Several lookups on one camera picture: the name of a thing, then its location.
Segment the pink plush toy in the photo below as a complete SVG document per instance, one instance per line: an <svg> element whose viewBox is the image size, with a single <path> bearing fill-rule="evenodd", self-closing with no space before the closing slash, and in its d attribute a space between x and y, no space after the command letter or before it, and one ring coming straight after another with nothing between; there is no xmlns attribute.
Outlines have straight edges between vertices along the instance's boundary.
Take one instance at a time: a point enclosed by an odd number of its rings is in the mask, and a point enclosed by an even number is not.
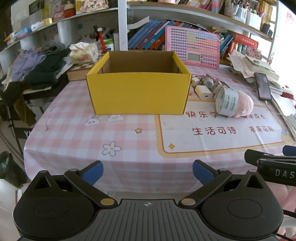
<svg viewBox="0 0 296 241"><path fill-rule="evenodd" d="M241 90L236 90L238 93L238 107L233 118L248 116L253 111L254 103L249 95Z"/></svg>

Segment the clear packing tape roll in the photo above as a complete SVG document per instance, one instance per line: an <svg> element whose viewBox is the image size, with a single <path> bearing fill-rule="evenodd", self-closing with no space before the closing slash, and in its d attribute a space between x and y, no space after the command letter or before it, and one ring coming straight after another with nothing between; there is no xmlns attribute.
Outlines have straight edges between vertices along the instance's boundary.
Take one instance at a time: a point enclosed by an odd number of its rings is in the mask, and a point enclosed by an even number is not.
<svg viewBox="0 0 296 241"><path fill-rule="evenodd" d="M215 112L219 115L233 117L237 111L238 102L238 92L222 86L216 94Z"/></svg>

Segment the large white charger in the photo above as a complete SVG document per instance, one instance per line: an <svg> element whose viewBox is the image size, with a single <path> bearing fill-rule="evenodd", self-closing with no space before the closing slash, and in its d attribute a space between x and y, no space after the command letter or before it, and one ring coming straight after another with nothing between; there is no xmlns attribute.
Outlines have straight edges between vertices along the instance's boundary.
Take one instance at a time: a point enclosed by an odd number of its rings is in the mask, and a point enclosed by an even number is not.
<svg viewBox="0 0 296 241"><path fill-rule="evenodd" d="M209 100L213 97L213 93L205 85L195 86L195 92L201 100Z"/></svg>

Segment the grey timer gadget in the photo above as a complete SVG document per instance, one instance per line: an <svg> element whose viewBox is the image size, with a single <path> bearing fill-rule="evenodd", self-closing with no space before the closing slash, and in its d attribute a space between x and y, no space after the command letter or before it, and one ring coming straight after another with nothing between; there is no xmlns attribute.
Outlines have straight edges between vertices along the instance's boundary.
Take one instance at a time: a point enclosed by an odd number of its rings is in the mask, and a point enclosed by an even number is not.
<svg viewBox="0 0 296 241"><path fill-rule="evenodd" d="M214 80L209 76L204 76L202 78L202 84L205 85L208 89L211 89L214 86Z"/></svg>

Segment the small white charger cube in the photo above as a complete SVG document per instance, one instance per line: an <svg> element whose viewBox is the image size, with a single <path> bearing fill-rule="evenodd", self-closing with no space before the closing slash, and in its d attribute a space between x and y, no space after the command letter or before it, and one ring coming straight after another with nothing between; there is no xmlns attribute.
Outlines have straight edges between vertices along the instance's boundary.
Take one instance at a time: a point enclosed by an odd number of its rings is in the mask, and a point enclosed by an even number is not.
<svg viewBox="0 0 296 241"><path fill-rule="evenodd" d="M200 85L201 84L201 80L197 77L192 77L191 78L191 85L192 87L195 87L197 85Z"/></svg>

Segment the pink checked tablecloth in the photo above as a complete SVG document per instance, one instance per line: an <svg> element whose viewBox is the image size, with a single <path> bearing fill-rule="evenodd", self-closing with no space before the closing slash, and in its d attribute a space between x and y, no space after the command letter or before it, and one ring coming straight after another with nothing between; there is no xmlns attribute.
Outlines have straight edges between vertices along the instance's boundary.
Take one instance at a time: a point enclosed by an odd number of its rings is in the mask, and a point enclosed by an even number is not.
<svg viewBox="0 0 296 241"><path fill-rule="evenodd" d="M86 81L73 81L26 140L27 175L34 178L41 170L59 175L99 160L104 173L96 186L101 190L186 193L199 186L192 173L196 159L244 174L250 169L244 161L247 149L281 155L284 145L295 145L283 119L258 100L245 80L223 67L192 67L191 72L246 92L254 100L252 114L219 116L213 101L201 101L191 91L183 115L96 115Z"/></svg>

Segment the black smartphone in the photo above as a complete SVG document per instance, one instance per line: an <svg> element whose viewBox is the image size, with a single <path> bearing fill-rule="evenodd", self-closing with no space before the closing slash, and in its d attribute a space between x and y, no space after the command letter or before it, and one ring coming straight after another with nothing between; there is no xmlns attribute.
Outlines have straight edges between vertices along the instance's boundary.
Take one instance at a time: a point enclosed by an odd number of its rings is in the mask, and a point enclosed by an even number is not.
<svg viewBox="0 0 296 241"><path fill-rule="evenodd" d="M262 101L271 101L271 92L267 76L263 73L254 73L258 98Z"/></svg>

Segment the chessboard box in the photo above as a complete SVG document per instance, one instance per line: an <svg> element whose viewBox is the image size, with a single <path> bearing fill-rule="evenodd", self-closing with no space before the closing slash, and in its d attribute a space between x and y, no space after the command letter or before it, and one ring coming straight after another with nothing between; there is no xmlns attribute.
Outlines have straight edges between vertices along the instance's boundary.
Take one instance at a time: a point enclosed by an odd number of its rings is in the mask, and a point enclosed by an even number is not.
<svg viewBox="0 0 296 241"><path fill-rule="evenodd" d="M94 62L89 63L81 63L81 64L75 64L73 65L68 71L67 71L67 77L69 81L80 81L86 79L86 74L91 70L91 68L103 57L104 55L101 55L98 57L97 60Z"/></svg>

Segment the yellow cardboard box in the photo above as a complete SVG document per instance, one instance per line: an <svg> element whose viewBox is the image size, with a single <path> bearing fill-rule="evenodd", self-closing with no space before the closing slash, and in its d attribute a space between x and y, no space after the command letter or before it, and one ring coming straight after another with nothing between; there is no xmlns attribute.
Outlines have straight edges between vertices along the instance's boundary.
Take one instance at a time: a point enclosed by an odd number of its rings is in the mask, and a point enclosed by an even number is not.
<svg viewBox="0 0 296 241"><path fill-rule="evenodd" d="M172 51L110 51L86 81L96 114L182 115L191 76Z"/></svg>

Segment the pink keyboard learning toy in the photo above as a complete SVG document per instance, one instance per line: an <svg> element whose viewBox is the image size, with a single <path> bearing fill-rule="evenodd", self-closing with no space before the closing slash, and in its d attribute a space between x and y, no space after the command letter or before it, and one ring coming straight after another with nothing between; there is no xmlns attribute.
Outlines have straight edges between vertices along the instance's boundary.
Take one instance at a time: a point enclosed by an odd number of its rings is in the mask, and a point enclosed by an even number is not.
<svg viewBox="0 0 296 241"><path fill-rule="evenodd" d="M206 31L167 26L165 50L175 52L185 65L219 68L220 37Z"/></svg>

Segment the pile of clothes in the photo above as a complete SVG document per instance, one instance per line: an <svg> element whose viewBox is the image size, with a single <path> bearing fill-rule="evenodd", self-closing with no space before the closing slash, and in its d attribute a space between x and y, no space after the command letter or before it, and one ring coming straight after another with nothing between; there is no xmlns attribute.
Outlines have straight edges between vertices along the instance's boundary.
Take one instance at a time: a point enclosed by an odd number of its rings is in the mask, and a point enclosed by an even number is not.
<svg viewBox="0 0 296 241"><path fill-rule="evenodd" d="M54 40L39 50L20 51L1 81L1 99L7 106L13 106L22 100L26 89L39 90L56 85L64 67L71 62L70 52L70 48Z"/></svg>

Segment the floral tissue box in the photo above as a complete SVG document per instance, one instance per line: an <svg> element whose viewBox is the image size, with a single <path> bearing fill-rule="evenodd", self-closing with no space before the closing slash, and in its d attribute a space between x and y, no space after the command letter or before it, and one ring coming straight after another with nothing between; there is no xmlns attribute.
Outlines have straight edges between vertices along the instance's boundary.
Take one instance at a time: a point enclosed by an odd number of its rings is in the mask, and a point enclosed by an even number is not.
<svg viewBox="0 0 296 241"><path fill-rule="evenodd" d="M69 46L70 58L74 64L94 62L99 57L96 43L79 42Z"/></svg>

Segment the white bookshelf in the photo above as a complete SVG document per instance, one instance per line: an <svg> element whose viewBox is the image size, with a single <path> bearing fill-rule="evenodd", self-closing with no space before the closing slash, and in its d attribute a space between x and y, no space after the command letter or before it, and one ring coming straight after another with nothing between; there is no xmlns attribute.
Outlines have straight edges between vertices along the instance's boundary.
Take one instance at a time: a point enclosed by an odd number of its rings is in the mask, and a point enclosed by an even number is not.
<svg viewBox="0 0 296 241"><path fill-rule="evenodd" d="M228 16L186 5L119 1L116 8L74 15L28 34L1 51L1 68L3 73L7 73L8 67L13 64L20 49L40 47L45 44L49 39L45 34L51 29L57 31L59 41L66 46L76 42L80 36L93 32L94 25L116 29L119 33L119 49L127 50L127 34L131 30L131 25L148 16L152 19L177 20L203 27L217 28L219 31L226 30L229 33L240 33L247 37L257 36L261 39L259 49L269 50L268 54L263 55L265 60L271 57L273 51L275 35L268 36L256 28Z"/></svg>

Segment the red pen in cup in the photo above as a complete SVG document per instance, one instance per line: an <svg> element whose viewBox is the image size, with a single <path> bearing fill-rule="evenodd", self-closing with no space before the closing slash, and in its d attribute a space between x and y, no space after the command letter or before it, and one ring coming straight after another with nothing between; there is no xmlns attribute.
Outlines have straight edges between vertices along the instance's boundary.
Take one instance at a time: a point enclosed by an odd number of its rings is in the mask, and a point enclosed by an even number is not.
<svg viewBox="0 0 296 241"><path fill-rule="evenodd" d="M100 39L102 51L106 52L106 46L105 46L105 43L104 43L104 39L103 39L103 35L102 35L102 28L101 27L97 28L97 34L98 34L99 39Z"/></svg>

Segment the row of blue books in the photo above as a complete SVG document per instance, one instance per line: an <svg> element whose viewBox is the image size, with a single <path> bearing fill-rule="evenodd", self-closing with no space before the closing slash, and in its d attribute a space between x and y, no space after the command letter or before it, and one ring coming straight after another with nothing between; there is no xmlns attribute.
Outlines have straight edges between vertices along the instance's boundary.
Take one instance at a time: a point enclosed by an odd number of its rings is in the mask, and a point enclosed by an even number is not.
<svg viewBox="0 0 296 241"><path fill-rule="evenodd" d="M174 20L150 20L130 37L128 49L147 50L166 31L166 26L175 23Z"/></svg>

